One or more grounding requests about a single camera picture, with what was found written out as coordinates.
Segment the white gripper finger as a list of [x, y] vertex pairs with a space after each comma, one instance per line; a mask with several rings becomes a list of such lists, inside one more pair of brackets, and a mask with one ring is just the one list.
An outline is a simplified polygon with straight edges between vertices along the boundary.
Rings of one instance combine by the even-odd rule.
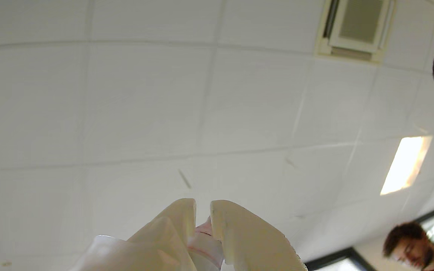
[[236, 271], [306, 271], [284, 233], [242, 206], [219, 199], [210, 203], [213, 237], [225, 263]]
[[144, 271], [195, 271], [187, 249], [195, 216], [195, 199], [178, 199], [127, 239], [142, 249], [140, 267]]

